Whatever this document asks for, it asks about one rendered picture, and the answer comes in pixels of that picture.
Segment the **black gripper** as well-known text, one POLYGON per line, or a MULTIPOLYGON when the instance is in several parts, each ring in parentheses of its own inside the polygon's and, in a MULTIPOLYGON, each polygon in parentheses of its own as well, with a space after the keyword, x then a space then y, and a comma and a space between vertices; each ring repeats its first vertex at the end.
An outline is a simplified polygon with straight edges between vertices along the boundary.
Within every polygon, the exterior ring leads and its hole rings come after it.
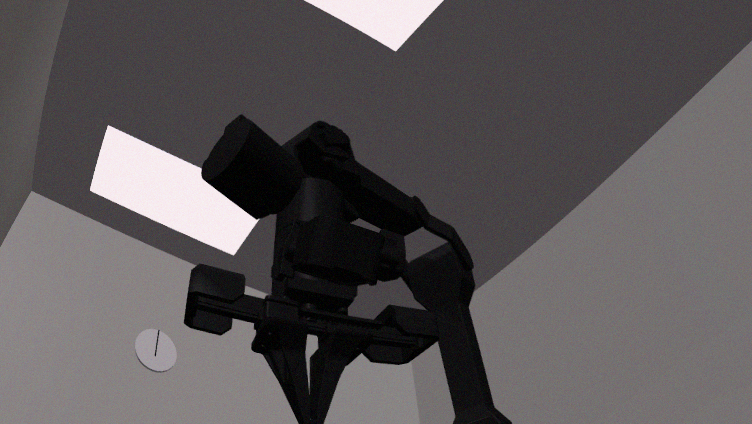
POLYGON ((275 238, 272 296, 246 295, 244 274, 199 264, 191 269, 184 324, 221 336, 232 329, 232 318, 254 323, 251 350, 265 358, 298 423, 324 424, 345 366, 361 353, 373 363, 406 364, 438 342, 438 321, 431 311, 390 304, 374 320, 348 316, 354 288, 346 293, 342 284, 298 271, 275 280, 291 227, 275 238), (309 388, 308 334, 318 337, 309 388))

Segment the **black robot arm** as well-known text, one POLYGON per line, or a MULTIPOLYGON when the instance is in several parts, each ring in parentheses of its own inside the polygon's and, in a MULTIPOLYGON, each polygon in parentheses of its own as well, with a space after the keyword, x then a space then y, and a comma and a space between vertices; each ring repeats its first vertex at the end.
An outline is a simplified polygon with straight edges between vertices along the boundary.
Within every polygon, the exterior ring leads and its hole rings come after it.
POLYGON ((470 316, 474 264, 458 233, 356 162, 341 129, 317 121, 282 146, 250 119, 230 122, 201 175, 255 220, 277 214, 278 232, 292 225, 278 254, 275 280, 295 271, 346 286, 403 282, 438 321, 453 424, 512 424, 493 404, 470 316), (351 222, 358 218, 382 229, 351 222), (298 226, 298 225, 299 226, 298 226), (447 242, 406 259, 404 237, 424 227, 447 242))

